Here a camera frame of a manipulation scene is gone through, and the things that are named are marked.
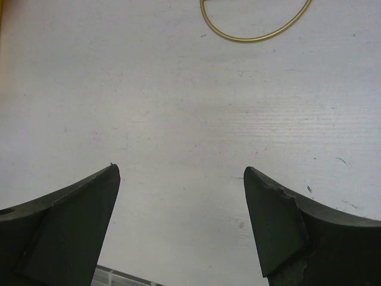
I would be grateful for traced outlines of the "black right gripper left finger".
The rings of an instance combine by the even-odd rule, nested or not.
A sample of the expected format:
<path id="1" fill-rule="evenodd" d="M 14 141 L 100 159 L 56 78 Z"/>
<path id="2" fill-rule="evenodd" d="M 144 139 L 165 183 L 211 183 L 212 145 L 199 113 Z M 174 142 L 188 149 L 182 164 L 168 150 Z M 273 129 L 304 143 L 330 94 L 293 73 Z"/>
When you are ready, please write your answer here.
<path id="1" fill-rule="evenodd" d="M 90 285 L 120 187 L 116 164 L 1 210 L 1 285 Z"/>

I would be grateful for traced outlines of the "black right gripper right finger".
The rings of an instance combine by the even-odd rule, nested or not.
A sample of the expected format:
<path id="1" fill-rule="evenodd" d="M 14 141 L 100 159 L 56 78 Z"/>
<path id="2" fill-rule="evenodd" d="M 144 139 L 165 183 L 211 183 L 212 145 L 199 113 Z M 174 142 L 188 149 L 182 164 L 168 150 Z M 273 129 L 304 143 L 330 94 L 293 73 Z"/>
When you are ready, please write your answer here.
<path id="1" fill-rule="evenodd" d="M 270 285 L 379 285 L 380 222 L 318 203 L 253 167 L 243 174 L 263 277 Z"/>

